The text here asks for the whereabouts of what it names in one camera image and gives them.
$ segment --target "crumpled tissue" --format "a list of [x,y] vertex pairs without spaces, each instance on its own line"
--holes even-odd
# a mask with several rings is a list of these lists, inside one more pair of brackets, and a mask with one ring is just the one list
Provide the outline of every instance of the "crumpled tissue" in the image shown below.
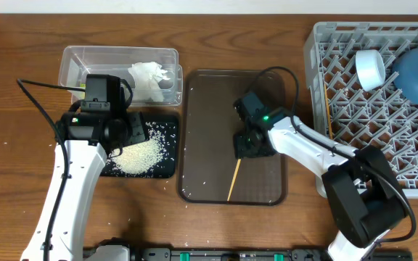
[[163,93],[159,82],[165,78],[167,70],[162,70],[162,65],[156,62],[137,62],[132,64],[128,72],[135,80],[134,97],[132,101],[153,100],[164,102]]

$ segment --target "wooden skewer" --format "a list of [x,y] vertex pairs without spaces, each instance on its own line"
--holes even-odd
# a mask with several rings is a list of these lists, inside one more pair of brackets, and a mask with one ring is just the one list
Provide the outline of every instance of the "wooden skewer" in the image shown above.
[[235,181],[236,181],[236,179],[237,179],[238,169],[239,169],[239,164],[240,164],[240,162],[241,162],[241,159],[238,159],[238,162],[237,162],[237,167],[235,168],[235,172],[233,173],[233,179],[231,180],[231,186],[230,186],[229,197],[226,199],[227,201],[230,201],[231,191],[233,190],[233,186],[234,186]]
[[330,118],[330,108],[328,104],[328,97],[327,97],[327,84],[324,83],[324,93],[325,93],[325,105],[327,106],[327,121],[328,121],[328,136],[331,140],[333,140],[333,132],[332,132],[332,119]]

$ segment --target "wood grain surface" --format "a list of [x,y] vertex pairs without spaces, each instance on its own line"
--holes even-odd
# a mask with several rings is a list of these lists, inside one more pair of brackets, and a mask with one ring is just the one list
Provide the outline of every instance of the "wood grain surface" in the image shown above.
[[[418,16],[0,14],[0,260],[18,260],[30,241],[54,161],[52,130],[16,78],[56,83],[66,46],[106,45],[173,47],[185,75],[195,69],[283,65],[304,84],[303,44],[315,22],[330,20],[418,21]],[[291,103],[294,89],[286,78],[285,85]],[[30,91],[54,119],[70,105],[66,91]],[[298,111],[310,125],[311,97],[304,85]],[[289,194],[278,207],[187,204],[176,193],[176,175],[168,180],[100,178],[85,245],[113,236],[138,247],[328,245],[337,229],[327,200],[317,194],[312,173],[292,159],[288,168]],[[418,221],[418,200],[411,205]],[[405,220],[390,236],[408,229]],[[385,247],[410,249],[418,260],[418,227],[411,240]]]

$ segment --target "white ceramic cup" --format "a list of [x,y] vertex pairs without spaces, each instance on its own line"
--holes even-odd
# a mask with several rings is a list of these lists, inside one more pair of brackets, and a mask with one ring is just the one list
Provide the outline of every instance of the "white ceramic cup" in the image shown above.
[[356,71],[365,91],[373,90],[385,82],[385,65],[377,50],[357,51]]

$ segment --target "gray dish rack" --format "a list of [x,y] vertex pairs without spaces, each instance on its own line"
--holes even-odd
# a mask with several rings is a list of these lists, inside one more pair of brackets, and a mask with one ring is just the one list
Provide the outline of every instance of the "gray dish rack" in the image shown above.
[[[408,198],[418,198],[418,105],[395,88],[391,67],[415,48],[418,22],[318,22],[304,46],[316,131],[358,149],[379,147]],[[378,50],[386,68],[385,83],[369,92],[355,66],[355,53],[366,49]]]

